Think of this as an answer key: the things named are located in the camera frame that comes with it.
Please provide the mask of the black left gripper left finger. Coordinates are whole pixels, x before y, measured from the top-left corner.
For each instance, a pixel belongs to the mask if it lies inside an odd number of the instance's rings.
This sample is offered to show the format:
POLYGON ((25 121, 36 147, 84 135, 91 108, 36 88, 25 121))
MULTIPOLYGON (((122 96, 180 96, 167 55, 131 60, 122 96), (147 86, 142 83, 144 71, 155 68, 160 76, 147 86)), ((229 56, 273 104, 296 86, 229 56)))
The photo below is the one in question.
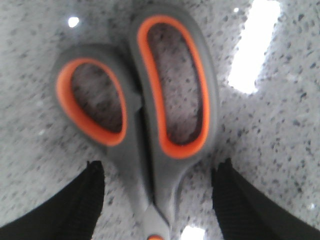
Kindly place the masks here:
POLYGON ((90 240, 101 215, 105 172, 100 161, 22 217, 2 226, 2 240, 90 240))

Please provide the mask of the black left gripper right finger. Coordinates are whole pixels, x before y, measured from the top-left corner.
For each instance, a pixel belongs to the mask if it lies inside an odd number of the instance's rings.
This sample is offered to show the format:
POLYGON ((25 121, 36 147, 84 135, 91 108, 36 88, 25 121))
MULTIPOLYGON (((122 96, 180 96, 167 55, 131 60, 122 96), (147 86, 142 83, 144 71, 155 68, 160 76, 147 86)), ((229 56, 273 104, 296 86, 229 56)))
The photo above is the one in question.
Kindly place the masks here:
POLYGON ((225 240, 318 240, 320 231, 270 200, 228 158, 211 171, 212 208, 225 240))

